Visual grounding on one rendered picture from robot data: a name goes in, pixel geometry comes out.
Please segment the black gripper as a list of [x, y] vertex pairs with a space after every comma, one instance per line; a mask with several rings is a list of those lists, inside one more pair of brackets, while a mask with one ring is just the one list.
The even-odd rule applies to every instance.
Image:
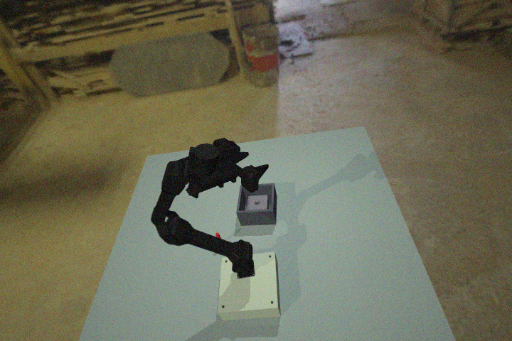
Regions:
[[[238, 163], [244, 158], [249, 156], [248, 152], [239, 152], [237, 158], [234, 163]], [[252, 165], [246, 166], [243, 169], [236, 164], [236, 168], [234, 169], [224, 169], [219, 168], [217, 166], [219, 162], [216, 163], [215, 174], [218, 179], [218, 184], [216, 186], [223, 188], [224, 184], [228, 181], [232, 183], [236, 182], [236, 178], [239, 176], [241, 178], [241, 186], [243, 186], [246, 190], [251, 193], [258, 190], [259, 179], [265, 173], [265, 171], [269, 168], [268, 164], [254, 167]]]

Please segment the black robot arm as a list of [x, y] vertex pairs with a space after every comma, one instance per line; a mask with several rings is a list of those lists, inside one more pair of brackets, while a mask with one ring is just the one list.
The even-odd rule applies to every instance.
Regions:
[[234, 169], [239, 152], [240, 147], [234, 141], [222, 138], [214, 140], [213, 145], [190, 147], [187, 157], [168, 162], [161, 182], [161, 194], [151, 214], [151, 223], [164, 242], [176, 246], [190, 244], [226, 256], [233, 264], [232, 271], [237, 273], [238, 279], [255, 275], [252, 245], [243, 240], [232, 243], [200, 232], [169, 208], [188, 183], [186, 192], [196, 199], [199, 193], [214, 188], [218, 184], [216, 163], [219, 162], [219, 168]]

